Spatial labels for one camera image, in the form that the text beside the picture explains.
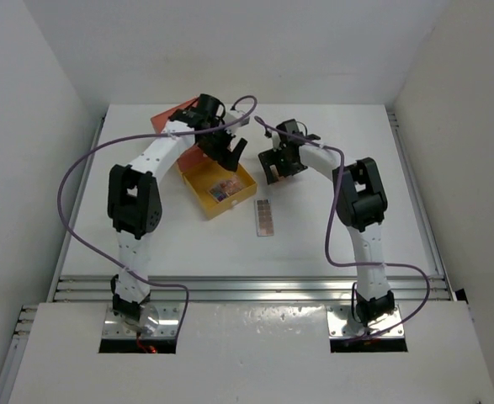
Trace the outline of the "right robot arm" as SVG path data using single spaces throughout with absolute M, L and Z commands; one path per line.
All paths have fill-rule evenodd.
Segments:
M 334 197 L 327 228 L 335 219 L 348 230 L 353 245 L 357 280 L 351 317 L 363 327 L 395 309 L 395 297 L 385 272 L 381 241 L 382 221 L 388 207 L 376 162 L 370 157 L 346 165 L 343 153 L 324 146 L 317 135 L 300 131 L 297 120 L 277 127 L 256 121 L 265 128 L 272 148 L 258 154 L 269 184 L 294 176 L 307 168 L 329 179 Z

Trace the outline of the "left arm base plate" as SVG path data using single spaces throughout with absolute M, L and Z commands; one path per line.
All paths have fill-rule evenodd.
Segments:
M 178 335 L 182 306 L 149 303 L 141 311 L 138 321 L 127 319 L 109 306 L 102 328 L 103 339 L 134 339 L 139 333 L 143 339 L 172 340 Z

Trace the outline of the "colourful eyeshadow palette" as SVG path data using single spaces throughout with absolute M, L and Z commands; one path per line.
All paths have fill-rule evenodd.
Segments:
M 214 185 L 208 190 L 208 194 L 217 202 L 220 203 L 229 197 L 226 189 L 220 184 Z

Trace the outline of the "round-pan eyeshadow palette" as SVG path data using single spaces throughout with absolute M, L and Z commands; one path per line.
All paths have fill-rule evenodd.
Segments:
M 239 178 L 229 178 L 221 183 L 223 192 L 227 196 L 231 196 L 244 189 L 244 184 Z

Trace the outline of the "long brown eyeshadow palette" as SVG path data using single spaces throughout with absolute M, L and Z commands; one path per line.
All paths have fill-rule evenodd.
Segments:
M 254 201 L 256 231 L 259 237 L 271 237 L 274 235 L 274 219 L 269 199 L 256 199 Z

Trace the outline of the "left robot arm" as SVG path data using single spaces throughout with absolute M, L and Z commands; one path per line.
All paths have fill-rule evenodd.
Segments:
M 233 145 L 238 128 L 249 118 L 235 107 L 202 93 L 190 104 L 159 117 L 157 138 L 134 160 L 114 165 L 109 172 L 108 216 L 119 244 L 120 271 L 111 280 L 113 309 L 129 322 L 140 322 L 150 300 L 148 263 L 151 235 L 162 219 L 159 183 L 176 161 L 198 146 L 228 171 L 238 169 L 247 145 Z

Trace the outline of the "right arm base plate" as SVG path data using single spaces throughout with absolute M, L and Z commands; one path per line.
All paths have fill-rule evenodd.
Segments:
M 335 303 L 326 306 L 328 335 L 331 340 L 348 340 L 362 338 L 371 339 L 404 339 L 405 331 L 401 324 L 399 306 L 390 314 L 384 314 L 363 326 L 351 315 L 350 303 Z

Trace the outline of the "orange drawer cabinet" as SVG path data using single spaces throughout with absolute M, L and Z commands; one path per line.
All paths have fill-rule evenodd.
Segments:
M 189 130 L 189 128 L 181 122 L 174 121 L 171 124 L 169 124 L 168 121 L 174 113 L 186 109 L 187 107 L 195 107 L 197 103 L 198 103 L 197 98 L 191 98 L 190 100 L 180 105 L 174 106 L 164 112 L 152 116 L 151 125 L 153 127 L 153 130 L 157 134 L 160 134 L 164 130 L 176 130 L 176 131 Z M 200 163 L 204 162 L 206 159 L 207 157 L 199 147 L 191 146 L 189 149 L 184 151 L 176 161 L 176 164 L 178 166 L 178 171 L 181 173 L 186 173 L 187 171 L 193 169 Z

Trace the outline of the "yellow bottom drawer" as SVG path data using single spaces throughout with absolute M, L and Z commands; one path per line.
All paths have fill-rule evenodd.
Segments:
M 258 190 L 257 182 L 242 165 L 236 172 L 231 172 L 208 160 L 182 176 L 208 220 L 254 196 Z

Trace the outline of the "small square brown eyeshadow palette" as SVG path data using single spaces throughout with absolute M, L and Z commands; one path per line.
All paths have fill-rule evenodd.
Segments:
M 275 165 L 271 165 L 270 171 L 273 175 L 274 182 L 278 182 L 280 180 L 280 175 L 279 175 L 277 167 Z

